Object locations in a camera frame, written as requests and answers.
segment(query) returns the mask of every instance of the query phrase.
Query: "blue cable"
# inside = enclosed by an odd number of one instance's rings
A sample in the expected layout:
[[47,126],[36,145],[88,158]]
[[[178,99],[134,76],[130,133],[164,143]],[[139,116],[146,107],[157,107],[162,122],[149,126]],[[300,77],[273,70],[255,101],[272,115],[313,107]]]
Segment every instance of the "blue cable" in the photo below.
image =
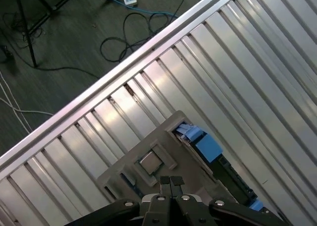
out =
[[153,12],[153,11],[148,11],[148,10],[144,10],[144,9],[139,9],[139,8],[134,8],[134,7],[128,6],[128,5],[122,3],[122,2],[120,2],[118,0],[112,0],[112,1],[114,1],[114,2],[116,2],[118,4],[120,4],[120,5],[123,5],[124,7],[128,8],[128,9],[136,10],[136,11],[143,12],[143,13],[146,13],[146,14],[167,14],[169,16],[177,18],[177,16],[175,14],[172,14],[172,13],[169,13],[169,12],[160,12],[160,11]]

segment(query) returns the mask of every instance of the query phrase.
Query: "bolt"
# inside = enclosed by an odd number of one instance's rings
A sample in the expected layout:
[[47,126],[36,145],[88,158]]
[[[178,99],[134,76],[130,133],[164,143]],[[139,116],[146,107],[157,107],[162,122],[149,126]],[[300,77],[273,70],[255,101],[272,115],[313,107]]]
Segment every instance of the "bolt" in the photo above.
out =
[[126,202],[124,205],[127,206],[127,207],[129,207],[129,206],[132,206],[132,205],[133,205],[133,202]]
[[224,202],[222,200],[217,200],[215,203],[218,206],[224,206]]
[[182,196],[182,199],[183,199],[183,200],[189,200],[190,197],[189,197],[188,195],[183,195],[183,196]]

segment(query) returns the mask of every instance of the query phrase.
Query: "blue plastic part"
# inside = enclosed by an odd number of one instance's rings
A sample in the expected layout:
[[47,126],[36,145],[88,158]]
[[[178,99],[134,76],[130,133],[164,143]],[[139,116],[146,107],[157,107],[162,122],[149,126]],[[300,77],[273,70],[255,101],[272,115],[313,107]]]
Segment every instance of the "blue plastic part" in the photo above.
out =
[[208,134],[196,144],[196,147],[210,163],[223,152],[218,143]]
[[183,134],[184,137],[187,137],[190,141],[195,141],[199,136],[204,134],[200,128],[189,124],[181,124],[176,131]]
[[260,200],[256,200],[249,208],[260,211],[263,208],[263,203]]
[[[195,125],[181,124],[176,129],[177,132],[183,134],[182,138],[187,138],[191,142],[202,136],[205,132]],[[210,136],[205,135],[198,143],[196,143],[198,150],[204,155],[208,162],[212,162],[216,157],[222,154],[222,149],[218,143]]]

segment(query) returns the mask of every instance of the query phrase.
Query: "dark gray carpet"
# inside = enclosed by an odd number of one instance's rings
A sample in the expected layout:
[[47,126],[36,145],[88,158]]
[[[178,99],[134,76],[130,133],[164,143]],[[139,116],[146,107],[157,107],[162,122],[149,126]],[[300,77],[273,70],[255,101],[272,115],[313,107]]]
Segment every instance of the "dark gray carpet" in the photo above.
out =
[[[55,4],[59,0],[47,1]],[[177,15],[181,15],[198,1],[200,0],[185,0]],[[181,0],[138,0],[138,7],[174,13],[180,2]],[[44,12],[42,5],[36,0],[23,0],[23,5],[29,19],[35,19]],[[0,0],[1,16],[5,12],[15,11],[17,11],[15,0]],[[103,59],[99,53],[100,43],[109,36],[123,38],[122,23],[125,16],[131,12],[125,7],[105,0],[70,0],[54,18],[42,26],[43,34],[34,42],[40,67],[71,66],[85,69],[97,76],[105,75],[117,64]],[[164,23],[164,17],[153,21],[156,27]],[[2,21],[0,27],[6,34],[12,34]],[[129,42],[133,43],[148,36],[147,25],[142,18],[134,17],[128,20],[126,33]],[[7,44],[2,34],[0,34],[1,44]],[[113,42],[104,48],[104,52],[116,59],[123,48],[124,44]],[[18,49],[18,52],[31,63],[27,48]],[[34,70],[24,64],[16,54],[14,56],[14,62],[0,64],[0,71],[24,110],[56,113],[96,81],[93,77],[75,70],[52,72]],[[48,116],[28,113],[26,118],[35,129],[45,122]],[[0,102],[0,155],[25,136],[27,133],[11,108]]]

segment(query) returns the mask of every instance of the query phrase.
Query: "corrugated metal panel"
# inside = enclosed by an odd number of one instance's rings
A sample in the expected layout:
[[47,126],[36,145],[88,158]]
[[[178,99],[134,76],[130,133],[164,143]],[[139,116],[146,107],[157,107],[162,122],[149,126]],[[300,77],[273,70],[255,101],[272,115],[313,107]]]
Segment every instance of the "corrugated metal panel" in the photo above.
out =
[[181,110],[267,206],[316,225],[316,4],[203,0],[0,159],[0,216],[61,225],[107,205],[96,178]]

